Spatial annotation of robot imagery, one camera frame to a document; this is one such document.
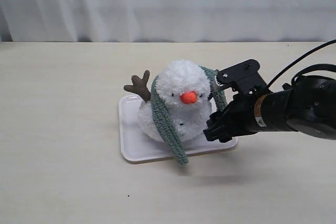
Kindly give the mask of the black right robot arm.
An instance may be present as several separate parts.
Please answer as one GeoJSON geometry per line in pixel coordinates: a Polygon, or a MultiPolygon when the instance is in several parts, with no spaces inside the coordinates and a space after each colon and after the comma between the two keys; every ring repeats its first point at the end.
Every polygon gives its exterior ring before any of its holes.
{"type": "Polygon", "coordinates": [[[221,143],[258,132],[300,132],[335,140],[335,80],[300,76],[279,92],[236,95],[211,114],[204,135],[221,143]]]}

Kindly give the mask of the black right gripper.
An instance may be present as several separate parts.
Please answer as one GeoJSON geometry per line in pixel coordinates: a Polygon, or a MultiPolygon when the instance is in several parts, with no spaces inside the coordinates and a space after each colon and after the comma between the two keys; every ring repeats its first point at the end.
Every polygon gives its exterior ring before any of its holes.
{"type": "Polygon", "coordinates": [[[222,111],[212,113],[203,131],[209,142],[229,142],[233,137],[254,135],[264,130],[255,117],[255,104],[264,96],[260,94],[236,94],[222,111]]]}

